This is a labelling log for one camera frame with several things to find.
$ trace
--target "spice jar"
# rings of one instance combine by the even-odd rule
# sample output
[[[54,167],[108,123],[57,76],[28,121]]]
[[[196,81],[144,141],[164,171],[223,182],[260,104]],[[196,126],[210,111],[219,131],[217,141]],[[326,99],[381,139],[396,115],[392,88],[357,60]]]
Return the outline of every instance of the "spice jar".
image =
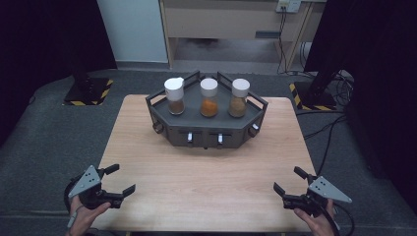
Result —
[[[217,114],[217,80],[212,78],[204,79],[200,82],[202,90],[202,105],[200,112],[206,117]]]
[[[232,83],[232,97],[229,103],[229,114],[242,117],[246,113],[246,96],[251,85],[245,79],[236,79]]]
[[[171,78],[165,81],[165,94],[168,99],[168,110],[173,115],[184,112],[184,79]]]

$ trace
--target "orange spice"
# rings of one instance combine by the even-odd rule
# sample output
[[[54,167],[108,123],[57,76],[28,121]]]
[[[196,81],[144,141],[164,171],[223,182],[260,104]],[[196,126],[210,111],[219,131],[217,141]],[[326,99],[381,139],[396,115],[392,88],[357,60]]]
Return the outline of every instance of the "orange spice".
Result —
[[[217,102],[209,98],[204,98],[200,112],[207,117],[214,116],[217,114]]]

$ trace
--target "black tray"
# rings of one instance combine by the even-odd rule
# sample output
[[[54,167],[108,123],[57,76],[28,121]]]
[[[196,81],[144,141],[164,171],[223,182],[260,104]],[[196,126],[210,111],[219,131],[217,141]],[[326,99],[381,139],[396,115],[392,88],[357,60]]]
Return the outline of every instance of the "black tray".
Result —
[[[200,113],[203,100],[200,81],[204,78],[200,71],[184,78],[185,110],[180,115],[172,115],[169,112],[166,97],[151,103],[153,99],[165,95],[164,88],[149,95],[146,101],[153,128],[158,134],[162,134],[168,139],[172,145],[178,147],[240,147],[261,130],[268,103],[249,91],[246,114],[239,118],[232,117],[227,111],[231,98],[232,79],[218,72],[217,78],[214,78],[218,82],[218,112],[213,117],[205,117]],[[251,98],[257,101],[261,107],[252,102]]]

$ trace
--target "white lid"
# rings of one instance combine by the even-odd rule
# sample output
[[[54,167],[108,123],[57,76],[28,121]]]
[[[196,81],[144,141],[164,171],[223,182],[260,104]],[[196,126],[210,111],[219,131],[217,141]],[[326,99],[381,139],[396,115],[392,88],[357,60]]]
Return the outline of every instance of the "white lid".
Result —
[[[171,78],[165,81],[165,93],[169,100],[179,100],[184,96],[184,79]]]
[[[215,96],[217,94],[217,80],[212,78],[203,79],[200,82],[203,96]]]
[[[245,97],[248,95],[251,84],[245,79],[236,79],[232,83],[232,93],[237,97]]]

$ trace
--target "white wall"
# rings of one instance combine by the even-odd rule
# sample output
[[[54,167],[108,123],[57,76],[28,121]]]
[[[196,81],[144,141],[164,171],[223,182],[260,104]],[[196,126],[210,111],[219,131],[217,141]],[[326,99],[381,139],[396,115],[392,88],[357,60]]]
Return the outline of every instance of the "white wall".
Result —
[[[119,62],[167,63],[158,0],[97,0]]]

